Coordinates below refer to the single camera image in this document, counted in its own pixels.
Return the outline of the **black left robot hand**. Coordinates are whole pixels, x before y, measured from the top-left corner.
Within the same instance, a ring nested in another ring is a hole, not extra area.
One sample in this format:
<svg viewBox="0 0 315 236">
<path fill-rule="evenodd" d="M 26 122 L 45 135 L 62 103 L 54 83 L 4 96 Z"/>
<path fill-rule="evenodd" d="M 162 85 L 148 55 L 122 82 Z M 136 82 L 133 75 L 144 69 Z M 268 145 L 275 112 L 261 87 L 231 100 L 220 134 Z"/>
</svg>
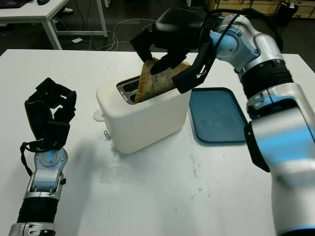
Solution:
<svg viewBox="0 0 315 236">
<path fill-rule="evenodd" d="M 75 116 L 76 91 L 57 84 L 51 78 L 41 82 L 25 101 L 31 130 L 37 140 L 66 142 L 70 121 Z"/>
</svg>

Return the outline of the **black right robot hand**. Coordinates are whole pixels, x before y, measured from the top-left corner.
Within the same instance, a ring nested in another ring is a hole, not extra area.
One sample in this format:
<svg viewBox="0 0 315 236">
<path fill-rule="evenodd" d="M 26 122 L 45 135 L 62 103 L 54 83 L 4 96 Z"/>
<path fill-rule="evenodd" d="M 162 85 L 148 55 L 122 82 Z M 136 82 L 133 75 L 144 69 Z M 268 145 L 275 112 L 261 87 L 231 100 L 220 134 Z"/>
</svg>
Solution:
<svg viewBox="0 0 315 236">
<path fill-rule="evenodd" d="M 165 49 L 163 56 L 151 69 L 151 74 L 174 69 L 181 64 L 187 53 L 200 49 L 210 40 L 207 18 L 183 8 L 166 10 L 151 26 L 137 34 L 130 43 L 143 62 L 153 60 L 150 47 Z"/>
</svg>

